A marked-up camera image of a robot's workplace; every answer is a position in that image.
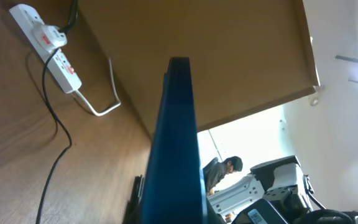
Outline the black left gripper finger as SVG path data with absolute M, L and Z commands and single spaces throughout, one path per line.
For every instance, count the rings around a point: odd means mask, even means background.
M 144 182 L 145 177 L 143 175 L 135 176 L 131 197 L 127 203 L 124 214 L 123 224 L 140 223 L 140 201 L 143 195 Z

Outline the blue Galaxy smartphone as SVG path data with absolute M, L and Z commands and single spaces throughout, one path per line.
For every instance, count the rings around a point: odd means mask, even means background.
M 154 224 L 208 221 L 188 57 L 172 57 L 164 74 L 140 221 Z

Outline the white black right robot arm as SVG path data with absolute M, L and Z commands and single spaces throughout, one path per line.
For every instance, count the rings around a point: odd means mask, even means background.
M 267 161 L 229 188 L 208 197 L 208 223 L 241 208 L 231 223 L 358 224 L 358 212 L 324 207 L 296 156 Z

